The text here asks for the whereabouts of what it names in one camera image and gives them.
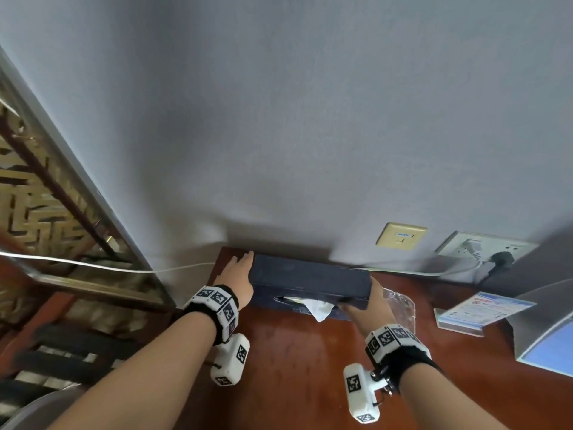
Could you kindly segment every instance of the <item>wrist band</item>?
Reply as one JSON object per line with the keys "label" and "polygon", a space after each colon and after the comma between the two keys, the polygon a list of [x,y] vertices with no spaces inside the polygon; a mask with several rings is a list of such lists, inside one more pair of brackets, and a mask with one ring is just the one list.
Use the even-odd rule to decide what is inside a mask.
{"label": "wrist band", "polygon": [[214,346],[226,343],[239,323],[239,300],[225,285],[203,287],[183,307],[183,315],[202,312],[211,317],[217,328]]}
{"label": "wrist band", "polygon": [[399,391],[400,378],[412,365],[426,363],[442,372],[430,350],[402,325],[385,325],[366,337],[366,354],[375,371]]}

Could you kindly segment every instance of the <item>hand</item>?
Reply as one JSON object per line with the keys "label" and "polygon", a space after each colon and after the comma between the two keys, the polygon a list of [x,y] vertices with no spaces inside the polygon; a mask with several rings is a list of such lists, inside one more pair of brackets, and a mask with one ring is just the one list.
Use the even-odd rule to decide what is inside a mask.
{"label": "hand", "polygon": [[370,332],[383,325],[396,323],[396,318],[392,314],[390,305],[384,298],[384,290],[376,279],[370,276],[372,288],[370,288],[370,298],[368,307],[361,311],[360,309],[348,304],[340,305],[340,308],[346,312],[348,317],[357,326],[363,337],[367,337]]}
{"label": "hand", "polygon": [[239,300],[239,310],[247,306],[253,297],[253,286],[249,282],[249,271],[253,266],[253,259],[253,251],[245,253],[238,262],[237,257],[234,256],[213,282],[213,285],[226,285],[233,290]]}

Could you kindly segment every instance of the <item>white tissue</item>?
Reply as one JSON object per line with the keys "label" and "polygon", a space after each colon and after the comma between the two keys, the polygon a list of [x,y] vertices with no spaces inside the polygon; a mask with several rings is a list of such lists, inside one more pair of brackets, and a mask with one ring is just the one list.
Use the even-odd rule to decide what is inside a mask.
{"label": "white tissue", "polygon": [[326,317],[328,317],[328,314],[330,314],[330,311],[332,311],[332,308],[334,307],[332,303],[322,302],[321,300],[299,299],[297,297],[286,297],[286,298],[292,300],[293,302],[302,303],[303,305],[305,305],[312,314],[312,316],[319,323],[323,321]]}

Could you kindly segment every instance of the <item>power outlet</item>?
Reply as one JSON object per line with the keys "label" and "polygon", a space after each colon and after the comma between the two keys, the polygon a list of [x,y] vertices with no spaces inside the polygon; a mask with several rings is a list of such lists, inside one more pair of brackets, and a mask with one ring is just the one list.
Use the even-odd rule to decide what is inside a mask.
{"label": "power outlet", "polygon": [[513,238],[496,237],[486,234],[472,234],[469,232],[455,231],[436,250],[438,255],[453,256],[454,258],[475,259],[462,245],[466,240],[479,241],[481,243],[484,261],[491,260],[497,252],[510,252],[515,260],[527,255],[538,245],[528,241]]}

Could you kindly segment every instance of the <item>forearm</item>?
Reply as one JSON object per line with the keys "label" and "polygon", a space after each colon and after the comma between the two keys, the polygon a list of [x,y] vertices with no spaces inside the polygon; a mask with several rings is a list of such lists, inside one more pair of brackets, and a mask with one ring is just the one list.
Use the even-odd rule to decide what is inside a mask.
{"label": "forearm", "polygon": [[408,368],[400,379],[400,393],[424,430],[506,429],[430,365]]}
{"label": "forearm", "polygon": [[49,430],[171,429],[216,333],[207,315],[185,315],[88,390]]}

